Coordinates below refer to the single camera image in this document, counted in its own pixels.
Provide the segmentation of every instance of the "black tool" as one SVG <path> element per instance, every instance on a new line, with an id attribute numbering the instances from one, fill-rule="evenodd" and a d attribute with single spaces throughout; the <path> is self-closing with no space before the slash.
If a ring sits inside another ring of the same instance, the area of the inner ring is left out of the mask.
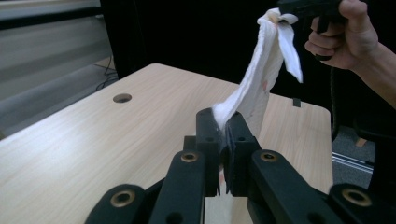
<path id="1" fill-rule="evenodd" d="M 327 31 L 330 22 L 345 22 L 338 11 L 341 0 L 279 0 L 277 5 L 281 14 L 292 14 L 304 24 L 319 17 L 317 33 Z M 319 61 L 328 61 L 332 56 L 315 55 Z"/>

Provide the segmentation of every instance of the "gray wall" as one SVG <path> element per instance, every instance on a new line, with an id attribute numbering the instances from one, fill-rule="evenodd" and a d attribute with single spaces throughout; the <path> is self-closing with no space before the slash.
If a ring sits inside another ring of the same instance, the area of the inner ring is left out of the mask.
<path id="1" fill-rule="evenodd" d="M 103 18 L 0 31 L 0 101 L 110 55 Z"/>

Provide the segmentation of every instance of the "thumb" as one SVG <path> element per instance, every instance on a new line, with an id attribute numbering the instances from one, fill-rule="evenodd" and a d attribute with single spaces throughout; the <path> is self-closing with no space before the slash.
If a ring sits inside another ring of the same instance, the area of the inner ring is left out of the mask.
<path id="1" fill-rule="evenodd" d="M 359 33 L 371 28 L 367 15 L 367 4 L 360 0 L 343 0 L 340 3 L 339 11 L 348 19 L 349 29 L 352 32 Z"/>

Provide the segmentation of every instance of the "table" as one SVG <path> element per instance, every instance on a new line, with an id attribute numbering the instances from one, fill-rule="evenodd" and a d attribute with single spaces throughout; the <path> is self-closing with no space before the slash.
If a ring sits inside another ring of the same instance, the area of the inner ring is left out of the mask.
<path id="1" fill-rule="evenodd" d="M 109 189 L 148 188 L 165 177 L 184 136 L 194 135 L 196 113 L 236 88 L 151 64 L 0 141 L 0 223 L 83 223 Z M 132 99 L 116 103 L 122 93 Z M 329 111 L 271 94 L 262 127 L 262 148 L 282 153 L 312 187 L 328 192 Z M 251 222 L 244 199 L 235 201 L 230 221 Z"/>

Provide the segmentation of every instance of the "brass bolt hole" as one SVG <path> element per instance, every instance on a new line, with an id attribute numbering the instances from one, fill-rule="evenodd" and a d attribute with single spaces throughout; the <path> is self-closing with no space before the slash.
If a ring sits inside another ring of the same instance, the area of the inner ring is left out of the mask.
<path id="1" fill-rule="evenodd" d="M 372 201 L 369 196 L 359 190 L 343 189 L 342 194 L 350 203 L 354 203 L 358 206 L 368 207 L 372 205 Z"/>
<path id="2" fill-rule="evenodd" d="M 188 153 L 184 153 L 183 155 L 181 155 L 181 159 L 184 162 L 193 162 L 198 160 L 198 155 L 196 155 L 195 153 L 192 152 L 188 152 Z"/>
<path id="3" fill-rule="evenodd" d="M 114 207 L 124 207 L 134 201 L 135 194 L 132 190 L 127 189 L 120 191 L 111 197 L 111 205 Z"/>
<path id="4" fill-rule="evenodd" d="M 324 224 L 326 223 L 326 219 L 319 213 L 309 213 L 308 221 L 312 224 Z"/>
<path id="5" fill-rule="evenodd" d="M 128 93 L 118 94 L 113 98 L 113 101 L 119 104 L 126 103 L 132 99 L 132 95 Z"/>
<path id="6" fill-rule="evenodd" d="M 277 157 L 274 154 L 271 154 L 269 152 L 263 152 L 261 155 L 262 160 L 264 161 L 276 161 Z"/>
<path id="7" fill-rule="evenodd" d="M 166 224 L 180 224 L 183 222 L 183 216 L 180 213 L 171 213 L 166 217 Z"/>

